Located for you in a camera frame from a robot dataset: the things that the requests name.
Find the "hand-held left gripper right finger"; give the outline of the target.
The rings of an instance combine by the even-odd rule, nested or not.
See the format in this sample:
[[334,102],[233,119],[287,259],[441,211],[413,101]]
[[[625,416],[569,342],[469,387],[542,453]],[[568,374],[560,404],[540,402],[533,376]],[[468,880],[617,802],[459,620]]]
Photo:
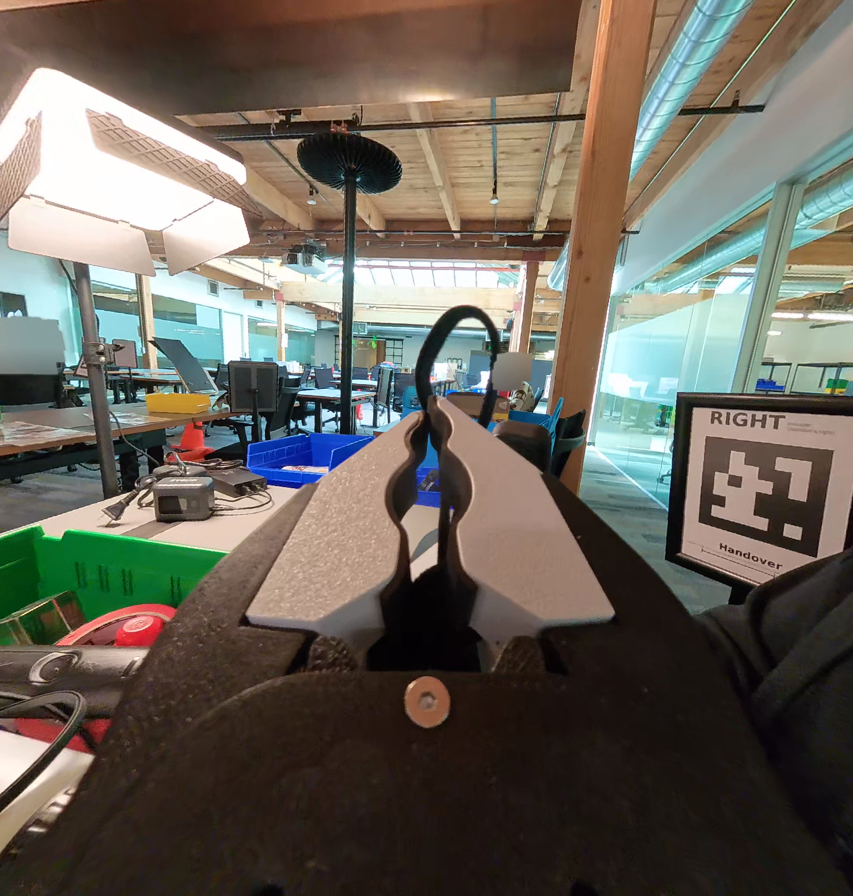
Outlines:
[[445,398],[433,401],[439,562],[462,622],[488,645],[609,622],[613,606],[540,469]]

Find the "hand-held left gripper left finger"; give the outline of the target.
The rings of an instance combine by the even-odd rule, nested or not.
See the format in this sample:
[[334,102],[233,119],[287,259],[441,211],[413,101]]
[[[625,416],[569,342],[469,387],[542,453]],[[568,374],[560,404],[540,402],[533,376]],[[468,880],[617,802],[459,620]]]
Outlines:
[[402,521],[417,499],[426,441],[426,414],[416,412],[323,476],[246,621],[366,652],[385,630],[384,594],[410,581]]

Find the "green plastic bin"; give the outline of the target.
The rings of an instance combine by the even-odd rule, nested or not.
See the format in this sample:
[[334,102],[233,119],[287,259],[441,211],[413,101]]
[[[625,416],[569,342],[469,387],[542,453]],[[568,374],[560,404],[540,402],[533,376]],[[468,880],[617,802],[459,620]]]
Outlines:
[[[49,535],[40,525],[9,532],[0,536],[0,619],[66,590],[86,622],[146,603],[176,610],[223,555],[119,534]],[[103,826],[90,784],[112,770],[102,758],[115,747],[118,709],[140,670],[114,689],[0,692],[0,894],[82,891],[46,877],[81,864],[83,826]]]

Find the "person's right forearm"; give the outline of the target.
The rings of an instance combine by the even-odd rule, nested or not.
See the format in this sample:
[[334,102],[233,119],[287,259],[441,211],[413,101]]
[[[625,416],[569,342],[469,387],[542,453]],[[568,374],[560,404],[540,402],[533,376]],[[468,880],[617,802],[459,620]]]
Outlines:
[[794,808],[853,890],[853,545],[694,621]]

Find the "blue plastic bin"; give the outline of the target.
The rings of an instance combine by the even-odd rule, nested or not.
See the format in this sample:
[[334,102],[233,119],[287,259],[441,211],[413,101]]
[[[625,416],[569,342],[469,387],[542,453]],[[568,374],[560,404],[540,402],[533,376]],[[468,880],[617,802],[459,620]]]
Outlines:
[[424,460],[417,468],[418,495],[416,504],[438,509],[442,503],[439,483],[439,458],[431,442],[427,443]]
[[245,465],[270,486],[300,488],[317,482],[373,441],[372,435],[288,435],[250,443]]

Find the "grey metal device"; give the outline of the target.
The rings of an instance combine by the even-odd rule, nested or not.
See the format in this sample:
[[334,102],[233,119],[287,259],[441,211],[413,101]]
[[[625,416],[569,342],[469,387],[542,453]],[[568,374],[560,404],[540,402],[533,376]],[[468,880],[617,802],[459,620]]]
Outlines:
[[231,499],[266,494],[268,485],[264,476],[253,473],[245,466],[208,466],[203,473],[212,482],[215,492]]
[[162,523],[206,521],[215,513],[210,476],[166,476],[152,486],[155,520]]

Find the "orange traffic cone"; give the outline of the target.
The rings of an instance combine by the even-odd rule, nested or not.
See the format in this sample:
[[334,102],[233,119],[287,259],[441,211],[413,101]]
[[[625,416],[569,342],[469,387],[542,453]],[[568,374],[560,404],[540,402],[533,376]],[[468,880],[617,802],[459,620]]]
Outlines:
[[215,448],[205,444],[205,424],[196,421],[184,426],[180,441],[168,447],[165,457],[169,462],[198,463],[215,451]]

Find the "black monitor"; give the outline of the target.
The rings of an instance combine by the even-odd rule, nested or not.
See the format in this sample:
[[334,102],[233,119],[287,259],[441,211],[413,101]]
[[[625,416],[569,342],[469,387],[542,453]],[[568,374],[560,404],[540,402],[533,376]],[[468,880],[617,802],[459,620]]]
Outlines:
[[229,399],[235,414],[271,413],[277,410],[281,368],[273,362],[231,361],[228,364]]

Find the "yellow box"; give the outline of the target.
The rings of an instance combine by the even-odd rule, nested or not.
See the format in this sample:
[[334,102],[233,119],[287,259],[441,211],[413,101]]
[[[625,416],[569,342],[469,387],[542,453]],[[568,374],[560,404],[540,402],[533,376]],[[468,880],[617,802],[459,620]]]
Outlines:
[[208,413],[211,397],[196,393],[153,392],[144,397],[146,410],[150,414],[168,416],[194,416]]

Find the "grey laptop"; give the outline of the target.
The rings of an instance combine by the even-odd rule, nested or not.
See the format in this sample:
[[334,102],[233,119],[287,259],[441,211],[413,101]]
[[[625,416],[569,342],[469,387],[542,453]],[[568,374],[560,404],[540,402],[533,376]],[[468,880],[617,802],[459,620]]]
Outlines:
[[183,342],[167,338],[152,339],[149,342],[174,364],[175,372],[187,392],[208,397],[219,393],[208,371]]

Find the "ceiling projector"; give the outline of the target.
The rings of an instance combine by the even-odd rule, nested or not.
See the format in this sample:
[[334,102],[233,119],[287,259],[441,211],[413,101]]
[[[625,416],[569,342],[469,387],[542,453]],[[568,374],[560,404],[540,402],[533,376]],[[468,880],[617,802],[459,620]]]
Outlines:
[[282,266],[293,273],[310,277],[319,277],[328,272],[324,248],[310,241],[296,243],[285,251]]

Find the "clear plastic box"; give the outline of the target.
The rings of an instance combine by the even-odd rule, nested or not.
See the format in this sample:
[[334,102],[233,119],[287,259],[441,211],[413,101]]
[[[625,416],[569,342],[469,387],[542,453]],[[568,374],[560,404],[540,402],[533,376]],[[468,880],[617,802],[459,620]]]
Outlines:
[[74,591],[34,601],[0,619],[0,646],[55,644],[85,623]]

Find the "wooden workbench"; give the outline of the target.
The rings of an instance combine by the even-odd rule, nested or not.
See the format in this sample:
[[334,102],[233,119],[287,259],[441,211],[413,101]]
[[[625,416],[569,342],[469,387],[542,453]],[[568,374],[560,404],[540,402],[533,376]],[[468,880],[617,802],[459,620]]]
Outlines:
[[[167,430],[178,427],[165,415],[148,414],[142,405],[110,408],[109,420],[121,486],[138,476],[142,456],[161,456]],[[0,420],[0,482],[17,484],[26,476],[58,469],[101,471],[101,465],[87,408],[26,412],[21,418],[5,415]]]

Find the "black round lamp stand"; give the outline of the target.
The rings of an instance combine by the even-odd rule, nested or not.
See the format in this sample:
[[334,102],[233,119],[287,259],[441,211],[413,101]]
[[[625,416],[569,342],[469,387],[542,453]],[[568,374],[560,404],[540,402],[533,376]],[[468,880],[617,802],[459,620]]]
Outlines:
[[301,168],[321,185],[343,193],[340,427],[352,434],[353,314],[357,251],[357,196],[383,194],[398,185],[402,165],[393,151],[355,133],[318,133],[298,145]]

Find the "large silver air duct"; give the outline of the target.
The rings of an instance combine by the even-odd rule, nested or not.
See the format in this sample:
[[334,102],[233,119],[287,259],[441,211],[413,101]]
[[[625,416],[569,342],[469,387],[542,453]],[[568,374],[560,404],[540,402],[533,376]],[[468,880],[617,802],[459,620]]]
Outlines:
[[676,29],[675,40],[663,55],[643,99],[635,134],[635,155],[650,153],[752,4],[751,1],[690,2],[687,18]]

